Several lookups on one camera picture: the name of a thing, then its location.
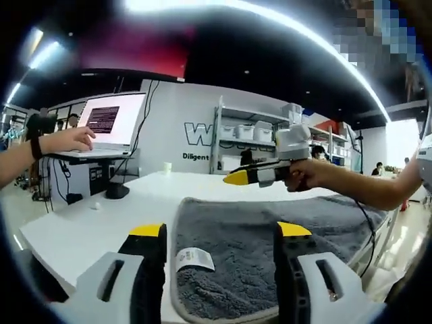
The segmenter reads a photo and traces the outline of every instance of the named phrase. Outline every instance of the white wall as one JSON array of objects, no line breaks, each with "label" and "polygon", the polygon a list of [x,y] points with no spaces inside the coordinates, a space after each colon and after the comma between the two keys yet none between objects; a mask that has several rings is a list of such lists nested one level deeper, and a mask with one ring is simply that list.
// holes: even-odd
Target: white wall
[{"label": "white wall", "polygon": [[385,127],[362,130],[363,135],[363,171],[371,175],[378,162],[387,165],[387,139]]},{"label": "white wall", "polygon": [[[142,82],[146,92],[149,81]],[[140,133],[142,174],[162,170],[163,162],[173,163],[173,171],[208,173],[213,118],[219,102],[229,107],[279,113],[284,101],[250,92],[205,86],[161,82],[151,102],[151,112]],[[204,160],[184,159],[185,155]]]}]

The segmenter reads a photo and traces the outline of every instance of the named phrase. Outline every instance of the black wristband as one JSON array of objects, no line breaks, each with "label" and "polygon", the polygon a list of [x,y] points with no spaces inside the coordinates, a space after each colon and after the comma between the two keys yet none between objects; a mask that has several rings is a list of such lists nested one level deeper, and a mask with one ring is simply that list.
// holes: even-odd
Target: black wristband
[{"label": "black wristband", "polygon": [[30,139],[30,146],[32,147],[33,158],[38,161],[42,159],[42,150],[39,144],[39,137],[35,136]]}]

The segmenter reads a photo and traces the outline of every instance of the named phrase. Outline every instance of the towel tag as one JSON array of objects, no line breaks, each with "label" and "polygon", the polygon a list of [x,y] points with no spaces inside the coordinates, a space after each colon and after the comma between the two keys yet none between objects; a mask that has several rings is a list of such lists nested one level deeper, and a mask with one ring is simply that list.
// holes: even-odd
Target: towel tag
[{"label": "towel tag", "polygon": [[179,271],[186,265],[195,265],[198,267],[215,270],[215,264],[210,253],[200,248],[184,248],[177,253],[175,257],[175,271]]}]

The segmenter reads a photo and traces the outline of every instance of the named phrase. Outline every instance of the ceiling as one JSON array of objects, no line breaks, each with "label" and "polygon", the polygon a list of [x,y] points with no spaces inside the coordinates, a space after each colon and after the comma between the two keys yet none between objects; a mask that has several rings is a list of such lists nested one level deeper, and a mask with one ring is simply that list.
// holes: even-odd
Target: ceiling
[{"label": "ceiling", "polygon": [[[114,10],[106,6],[106,1],[94,1],[91,8],[87,1],[64,2],[38,25],[44,31],[41,44],[57,40],[64,48],[63,55],[37,70],[30,70],[28,62],[17,60],[11,87],[15,82],[22,86],[11,103],[40,109],[119,89],[139,90],[143,78],[177,80],[145,71],[83,69],[76,60],[80,42],[100,26],[99,22],[109,20]],[[339,45],[340,51],[348,54],[348,60],[357,63],[385,107],[406,101],[405,62],[390,54],[379,37],[366,33],[361,26],[364,20],[357,19],[348,1],[253,2],[287,14]],[[223,8],[202,11],[198,17],[184,13],[149,16],[146,25],[168,30],[165,33],[174,34],[175,43],[188,50],[186,82],[236,88],[298,103],[354,128],[385,124],[380,113],[362,117],[363,113],[378,112],[378,107],[334,57],[282,25]],[[148,29],[142,29],[142,33],[146,32]],[[389,114],[392,119],[422,119],[422,110],[423,107],[400,109]]]}]

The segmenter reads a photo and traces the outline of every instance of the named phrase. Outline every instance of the hand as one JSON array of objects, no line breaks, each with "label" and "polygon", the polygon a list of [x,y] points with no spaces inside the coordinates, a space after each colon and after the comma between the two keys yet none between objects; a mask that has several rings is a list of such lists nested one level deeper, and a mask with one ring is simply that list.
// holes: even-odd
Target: hand
[{"label": "hand", "polygon": [[95,133],[88,127],[69,128],[39,138],[42,154],[68,152],[73,150],[90,151],[93,149],[91,138]]},{"label": "hand", "polygon": [[290,192],[320,187],[334,167],[336,166],[316,159],[295,161],[290,166],[291,176],[285,180],[285,185]]}]

